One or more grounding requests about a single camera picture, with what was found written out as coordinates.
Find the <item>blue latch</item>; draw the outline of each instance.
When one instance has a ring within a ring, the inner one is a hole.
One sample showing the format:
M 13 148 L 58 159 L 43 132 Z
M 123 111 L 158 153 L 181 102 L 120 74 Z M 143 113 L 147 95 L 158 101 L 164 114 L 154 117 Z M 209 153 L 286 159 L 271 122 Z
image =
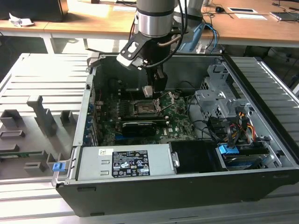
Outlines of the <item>blue latch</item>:
M 229 148 L 226 144 L 218 147 L 221 154 L 239 154 L 237 147 Z
M 66 171 L 65 166 L 66 166 L 66 162 L 56 162 L 54 163 L 52 170 L 53 172 L 64 172 Z

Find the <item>side panel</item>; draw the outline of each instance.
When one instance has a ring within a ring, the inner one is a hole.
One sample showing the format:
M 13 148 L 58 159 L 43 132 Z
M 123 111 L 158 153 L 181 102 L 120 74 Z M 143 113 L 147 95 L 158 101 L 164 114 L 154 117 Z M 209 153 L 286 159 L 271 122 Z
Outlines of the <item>side panel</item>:
M 295 184 L 299 170 L 240 175 L 61 185 L 57 191 L 80 217 L 257 201 Z

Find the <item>white paper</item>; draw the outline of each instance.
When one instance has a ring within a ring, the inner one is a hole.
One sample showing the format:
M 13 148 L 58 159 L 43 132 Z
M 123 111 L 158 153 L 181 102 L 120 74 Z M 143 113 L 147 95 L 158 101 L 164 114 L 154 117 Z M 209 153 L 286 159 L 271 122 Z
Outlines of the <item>white paper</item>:
M 235 14 L 239 19 L 251 19 L 251 20 L 267 20 L 262 15 L 253 15 L 253 14 Z
M 124 6 L 114 6 L 113 11 L 121 11 L 121 12 L 135 12 L 135 7 L 124 7 Z
M 31 21 L 31 19 L 20 19 L 11 14 L 9 14 L 9 17 L 10 17 L 9 21 L 16 27 L 34 25 L 34 23 Z

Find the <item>power supply label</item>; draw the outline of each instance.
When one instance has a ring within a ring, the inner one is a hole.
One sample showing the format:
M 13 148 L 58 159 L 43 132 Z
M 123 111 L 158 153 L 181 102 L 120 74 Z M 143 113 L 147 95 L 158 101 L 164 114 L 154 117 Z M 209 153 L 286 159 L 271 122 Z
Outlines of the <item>power supply label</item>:
M 112 153 L 112 176 L 149 176 L 148 151 L 126 151 Z

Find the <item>black wires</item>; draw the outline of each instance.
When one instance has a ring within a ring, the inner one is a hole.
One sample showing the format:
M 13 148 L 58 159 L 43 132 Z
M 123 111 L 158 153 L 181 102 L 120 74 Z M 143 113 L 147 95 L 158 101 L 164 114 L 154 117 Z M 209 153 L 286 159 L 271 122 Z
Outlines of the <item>black wires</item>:
M 187 18 L 187 15 L 188 15 L 188 9 L 187 9 L 187 0 L 185 0 L 185 23 L 184 23 L 184 13 L 183 13 L 183 9 L 182 9 L 182 5 L 180 3 L 180 1 L 178 1 L 178 6 L 179 6 L 179 9 L 180 9 L 180 12 L 181 12 L 181 19 L 182 19 L 182 30 L 181 30 L 181 38 L 178 42 L 178 45 L 176 46 L 176 48 L 165 58 L 163 59 L 162 61 L 160 62 L 157 62 L 155 64 L 151 64 L 151 65 L 146 65 L 144 64 L 143 67 L 146 68 L 146 69 L 150 69 L 150 68 L 154 68 L 154 67 L 157 67 L 165 62 L 167 62 L 169 59 L 171 59 L 171 57 L 178 51 L 179 47 L 181 46 L 182 44 L 182 41 L 183 41 L 183 37 L 184 37 L 184 34 L 186 33 L 187 31 L 187 27 L 188 27 L 188 18 Z

